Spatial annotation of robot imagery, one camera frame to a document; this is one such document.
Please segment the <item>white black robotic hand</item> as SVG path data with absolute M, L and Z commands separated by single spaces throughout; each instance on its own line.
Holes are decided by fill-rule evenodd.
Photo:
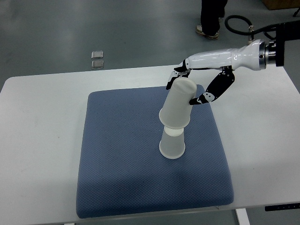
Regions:
M 266 43 L 256 40 L 242 48 L 201 52 L 184 59 L 172 71 L 166 89 L 169 90 L 175 79 L 187 78 L 192 70 L 219 69 L 221 72 L 211 81 L 205 92 L 189 101 L 190 105 L 201 105 L 217 100 L 235 81 L 233 71 L 248 68 L 259 71 L 269 63 L 269 50 Z

